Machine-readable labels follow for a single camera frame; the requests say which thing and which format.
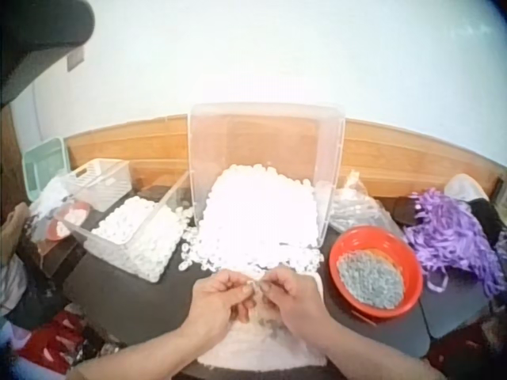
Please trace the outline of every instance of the orange bowl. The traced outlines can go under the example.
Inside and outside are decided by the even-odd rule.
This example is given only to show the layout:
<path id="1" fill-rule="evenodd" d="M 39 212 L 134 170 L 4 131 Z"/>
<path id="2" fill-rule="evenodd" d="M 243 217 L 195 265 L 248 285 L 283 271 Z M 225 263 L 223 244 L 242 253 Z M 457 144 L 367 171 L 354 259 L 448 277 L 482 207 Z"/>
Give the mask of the orange bowl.
<path id="1" fill-rule="evenodd" d="M 379 309 L 358 301 L 341 281 L 337 262 L 346 253 L 369 250 L 391 262 L 402 274 L 405 294 L 394 309 Z M 422 270 L 414 251 L 402 240 L 379 227 L 358 226 L 347 230 L 334 243 L 330 253 L 330 272 L 343 297 L 365 315 L 376 318 L 399 317 L 418 301 L 422 292 Z"/>

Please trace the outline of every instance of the clear plastic bag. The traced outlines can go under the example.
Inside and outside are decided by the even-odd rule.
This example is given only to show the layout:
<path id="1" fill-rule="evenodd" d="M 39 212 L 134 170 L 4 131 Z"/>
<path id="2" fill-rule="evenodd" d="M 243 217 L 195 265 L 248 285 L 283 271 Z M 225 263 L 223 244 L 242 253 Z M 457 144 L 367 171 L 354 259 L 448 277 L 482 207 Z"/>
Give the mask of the clear plastic bag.
<path id="1" fill-rule="evenodd" d="M 339 233 L 355 226 L 377 226 L 403 238 L 391 215 L 368 195 L 356 170 L 350 172 L 344 187 L 334 192 L 330 225 Z"/>

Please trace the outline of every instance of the teal plastic basket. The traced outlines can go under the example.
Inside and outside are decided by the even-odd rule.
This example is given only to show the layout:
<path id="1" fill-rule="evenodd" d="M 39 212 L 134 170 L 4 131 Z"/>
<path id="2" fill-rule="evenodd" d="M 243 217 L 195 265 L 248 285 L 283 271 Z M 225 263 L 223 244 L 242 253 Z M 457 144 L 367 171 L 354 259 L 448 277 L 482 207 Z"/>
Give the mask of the teal plastic basket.
<path id="1" fill-rule="evenodd" d="M 32 202 L 57 173 L 71 171 L 67 147 L 61 137 L 54 137 L 26 151 L 22 162 L 26 195 Z"/>

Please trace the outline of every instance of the red fabric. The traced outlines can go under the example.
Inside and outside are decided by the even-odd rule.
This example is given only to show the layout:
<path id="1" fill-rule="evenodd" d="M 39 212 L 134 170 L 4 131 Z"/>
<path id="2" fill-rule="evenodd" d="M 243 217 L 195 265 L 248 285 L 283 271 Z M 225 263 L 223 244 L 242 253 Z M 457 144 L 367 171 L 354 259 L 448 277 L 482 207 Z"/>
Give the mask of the red fabric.
<path id="1" fill-rule="evenodd" d="M 66 327 L 64 321 L 68 321 L 71 327 Z M 27 344 L 17 354 L 41 367 L 66 374 L 70 364 L 64 356 L 75 356 L 84 341 L 81 332 L 79 318 L 63 311 L 52 322 L 32 332 Z"/>

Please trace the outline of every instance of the white towel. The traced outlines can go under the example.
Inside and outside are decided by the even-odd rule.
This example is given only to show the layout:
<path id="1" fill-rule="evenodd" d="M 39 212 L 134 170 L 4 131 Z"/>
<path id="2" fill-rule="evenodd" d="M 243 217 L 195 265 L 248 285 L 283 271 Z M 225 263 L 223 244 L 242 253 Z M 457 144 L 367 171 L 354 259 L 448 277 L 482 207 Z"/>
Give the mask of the white towel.
<path id="1" fill-rule="evenodd" d="M 322 280 L 315 278 L 322 296 Z M 250 322 L 232 323 L 227 336 L 197 361 L 210 367 L 238 371 L 274 371 L 297 367 L 325 366 L 326 357 L 303 340 L 293 336 L 262 301 L 262 293 L 254 295 L 257 306 L 250 311 Z"/>

